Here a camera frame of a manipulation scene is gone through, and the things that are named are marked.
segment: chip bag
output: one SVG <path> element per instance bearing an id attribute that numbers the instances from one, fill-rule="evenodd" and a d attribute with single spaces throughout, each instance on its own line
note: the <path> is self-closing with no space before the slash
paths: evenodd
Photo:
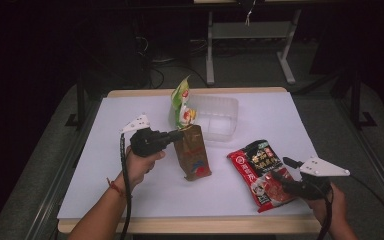
<path id="1" fill-rule="evenodd" d="M 227 158 L 232 161 L 247 183 L 258 205 L 258 212 L 279 207 L 296 198 L 285 193 L 282 184 L 272 177 L 271 171 L 276 171 L 286 179 L 293 180 L 267 140 L 255 141 L 229 153 Z"/>
<path id="2" fill-rule="evenodd" d="M 179 129 L 193 124 L 196 118 L 196 109 L 191 109 L 187 105 L 189 100 L 188 78 L 183 79 L 171 94 L 171 104 L 174 108 L 176 126 Z"/>

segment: forearm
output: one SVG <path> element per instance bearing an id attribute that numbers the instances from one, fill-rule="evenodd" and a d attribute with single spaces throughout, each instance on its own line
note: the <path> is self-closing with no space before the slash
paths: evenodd
<path id="1" fill-rule="evenodd" d="M 354 230 L 346 220 L 332 223 L 329 234 L 334 240 L 357 240 Z"/>
<path id="2" fill-rule="evenodd" d="M 108 188 L 79 221 L 69 239 L 113 239 L 125 207 L 125 196 L 120 196 L 116 190 Z"/>

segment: white table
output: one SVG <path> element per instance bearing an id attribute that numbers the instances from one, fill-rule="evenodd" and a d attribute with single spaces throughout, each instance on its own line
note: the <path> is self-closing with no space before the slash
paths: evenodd
<path id="1" fill-rule="evenodd" d="M 108 188 L 106 177 L 121 170 L 120 129 L 146 113 L 152 130 L 170 131 L 172 90 L 111 92 L 102 101 L 89 138 L 58 214 L 59 231 L 69 233 Z M 282 88 L 192 89 L 191 94 L 215 94 L 239 101 L 233 140 L 206 141 L 212 175 L 193 182 L 184 179 L 174 147 L 158 161 L 133 192 L 128 233 L 292 234 L 318 232 L 320 225 L 302 200 L 257 213 L 257 205 L 226 155 L 258 139 L 269 141 L 277 155 L 305 161 L 317 156 L 293 100 Z M 126 134 L 126 145 L 130 136 Z M 299 173 L 290 169 L 294 178 Z M 120 220 L 117 231 L 124 225 Z"/>

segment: snack bag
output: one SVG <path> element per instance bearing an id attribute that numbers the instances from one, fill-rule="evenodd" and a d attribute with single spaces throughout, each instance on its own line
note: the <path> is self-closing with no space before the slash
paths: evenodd
<path id="1" fill-rule="evenodd" d="M 255 141 L 227 157 L 247 183 L 258 205 L 258 212 L 279 207 L 295 199 L 295 196 L 285 193 L 282 184 L 271 175 L 271 171 L 276 171 L 293 180 L 267 140 Z"/>
<path id="2" fill-rule="evenodd" d="M 193 124 L 196 118 L 196 110 L 187 106 L 189 100 L 188 78 L 183 79 L 179 86 L 171 94 L 171 105 L 174 108 L 176 126 L 183 128 Z"/>
<path id="3" fill-rule="evenodd" d="M 204 138 L 199 125 L 189 125 L 181 129 L 183 139 L 174 142 L 177 159 L 180 167 L 186 173 L 185 179 L 196 179 L 210 176 L 211 170 L 208 164 Z"/>

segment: black wall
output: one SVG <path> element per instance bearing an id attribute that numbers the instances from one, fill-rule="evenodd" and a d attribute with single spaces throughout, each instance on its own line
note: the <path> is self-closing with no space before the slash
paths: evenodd
<path id="1" fill-rule="evenodd" d="M 0 211 L 74 85 L 68 21 L 52 1 L 0 1 Z"/>

